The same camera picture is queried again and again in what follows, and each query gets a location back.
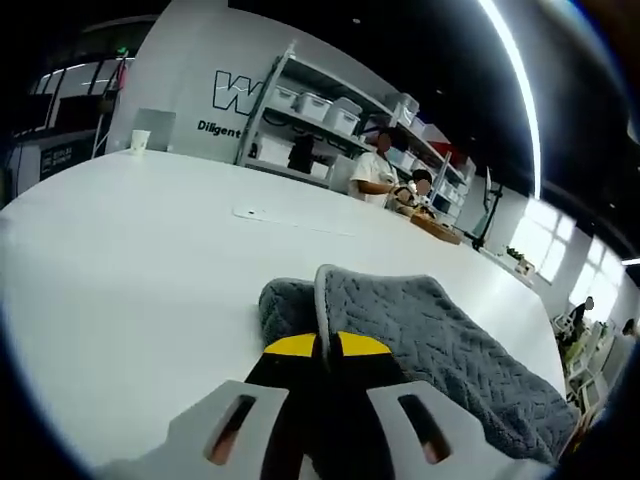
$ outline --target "white cup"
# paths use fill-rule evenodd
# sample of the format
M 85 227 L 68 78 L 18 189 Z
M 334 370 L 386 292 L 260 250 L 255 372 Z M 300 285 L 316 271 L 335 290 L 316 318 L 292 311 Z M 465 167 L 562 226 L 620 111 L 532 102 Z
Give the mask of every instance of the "white cup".
M 134 155 L 142 155 L 147 149 L 147 142 L 151 132 L 147 130 L 134 130 L 131 133 L 131 151 Z

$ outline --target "gray quilted fabric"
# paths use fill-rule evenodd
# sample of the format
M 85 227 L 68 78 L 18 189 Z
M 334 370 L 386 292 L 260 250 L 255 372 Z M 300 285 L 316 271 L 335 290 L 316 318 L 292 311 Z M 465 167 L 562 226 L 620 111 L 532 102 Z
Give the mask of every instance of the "gray quilted fabric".
M 267 344 L 317 331 L 317 322 L 376 338 L 412 380 L 426 380 L 475 415 L 491 445 L 512 458 L 555 463 L 578 412 L 467 317 L 434 279 L 323 266 L 315 285 L 319 291 L 289 279 L 264 288 L 259 305 Z

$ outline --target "ceiling light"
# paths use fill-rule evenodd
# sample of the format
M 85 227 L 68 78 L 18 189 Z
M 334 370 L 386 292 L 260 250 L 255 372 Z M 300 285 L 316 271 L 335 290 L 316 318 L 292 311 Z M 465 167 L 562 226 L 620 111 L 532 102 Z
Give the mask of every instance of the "ceiling light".
M 109 80 L 96 80 L 96 83 L 108 82 Z M 82 85 L 91 85 L 91 82 L 84 82 Z
M 538 119 L 536 116 L 536 107 L 533 101 L 533 92 L 531 91 L 531 85 L 527 78 L 527 72 L 524 68 L 524 63 L 513 35 L 509 30 L 504 18 L 500 15 L 498 8 L 495 6 L 492 0 L 478 0 L 478 3 L 484 10 L 484 12 L 491 20 L 493 27 L 496 29 L 500 40 L 507 50 L 511 66 L 513 67 L 518 84 L 520 85 L 520 91 L 522 93 L 522 99 L 524 100 L 524 107 L 527 112 L 527 119 L 529 120 L 529 130 L 531 132 L 531 144 L 533 146 L 533 179 L 534 179 L 534 192 L 533 196 L 536 200 L 540 199 L 540 182 L 541 182 L 541 170 L 542 170 L 542 152 L 540 147 L 540 131 L 538 130 Z
M 625 267 L 628 267 L 630 265 L 639 265 L 640 264 L 640 258 L 631 258 L 629 260 L 623 260 L 621 263 Z
M 69 70 L 73 70 L 74 68 L 84 67 L 85 65 L 86 65 L 86 63 L 79 63 L 78 65 L 74 65 L 73 67 L 67 67 L 67 72 L 68 72 Z M 60 72 L 61 72 L 61 71 L 63 71 L 63 70 L 64 70 L 64 68 L 61 68 L 61 69 L 59 69 L 59 70 L 54 70 L 53 75 L 55 75 L 56 73 L 60 73 Z M 47 78 L 49 75 L 52 75 L 52 74 L 47 73 L 47 74 L 46 74 L 46 75 L 44 75 L 42 78 Z

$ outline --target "white shirt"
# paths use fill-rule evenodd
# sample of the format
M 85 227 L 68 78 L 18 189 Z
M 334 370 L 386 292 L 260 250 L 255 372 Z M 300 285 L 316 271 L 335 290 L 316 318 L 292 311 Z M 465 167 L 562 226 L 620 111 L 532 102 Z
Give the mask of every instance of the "white shirt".
M 367 195 L 358 190 L 357 180 L 365 182 L 377 183 L 379 185 L 393 184 L 398 185 L 398 173 L 389 162 L 380 157 L 377 153 L 366 152 L 356 160 L 356 168 L 349 179 L 349 195 L 372 203 L 380 207 L 384 207 L 387 203 L 386 195 Z

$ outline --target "person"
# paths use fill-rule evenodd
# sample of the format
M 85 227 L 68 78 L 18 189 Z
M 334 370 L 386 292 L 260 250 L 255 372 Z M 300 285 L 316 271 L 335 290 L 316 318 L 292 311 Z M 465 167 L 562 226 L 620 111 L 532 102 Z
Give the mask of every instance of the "person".
M 636 321 L 633 318 L 627 320 L 627 323 L 624 324 L 624 328 L 622 329 L 622 334 L 626 336 L 631 336 L 634 338 L 638 338 L 638 330 L 636 329 Z
M 574 308 L 571 311 L 569 316 L 571 318 L 573 318 L 573 328 L 574 328 L 574 330 L 575 330 L 575 328 L 576 328 L 576 326 L 578 324 L 583 323 L 584 312 L 585 311 L 589 311 L 589 310 L 593 310 L 593 307 L 594 307 L 593 297 L 589 296 L 584 301 L 584 303 L 581 303 L 580 305 L 578 305 L 576 308 Z
M 409 189 L 417 197 L 418 203 L 424 204 L 425 197 L 431 190 L 433 184 L 433 177 L 429 170 L 418 168 L 411 174 L 411 181 L 409 182 Z
M 416 169 L 411 177 L 412 180 L 406 186 L 400 186 L 391 192 L 387 208 L 407 217 L 411 217 L 418 211 L 435 218 L 433 212 L 427 207 L 426 198 L 433 181 L 431 173 L 428 170 Z
M 571 349 L 571 346 L 578 341 L 584 332 L 584 312 L 593 310 L 594 307 L 593 297 L 589 296 L 576 308 L 574 308 L 569 317 L 573 319 L 573 330 L 571 334 L 559 339 L 560 356 L 564 358 L 565 354 Z
M 349 179 L 348 193 L 354 198 L 384 207 L 387 195 L 400 183 L 389 155 L 406 149 L 406 137 L 398 128 L 384 128 L 378 133 L 376 151 L 365 152 L 356 160 Z

